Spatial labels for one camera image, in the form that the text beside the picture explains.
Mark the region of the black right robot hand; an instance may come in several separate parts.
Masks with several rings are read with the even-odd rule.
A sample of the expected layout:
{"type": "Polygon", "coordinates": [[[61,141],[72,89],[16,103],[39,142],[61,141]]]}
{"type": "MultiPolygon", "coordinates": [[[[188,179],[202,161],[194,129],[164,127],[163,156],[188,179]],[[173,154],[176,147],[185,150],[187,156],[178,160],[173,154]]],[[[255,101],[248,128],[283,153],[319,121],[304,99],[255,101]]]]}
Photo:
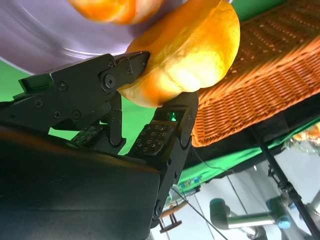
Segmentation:
{"type": "Polygon", "coordinates": [[[191,147],[198,94],[156,109],[119,155],[118,89],[145,70],[148,51],[104,54],[21,79],[0,104],[3,240],[145,240],[159,224],[191,147]]]}

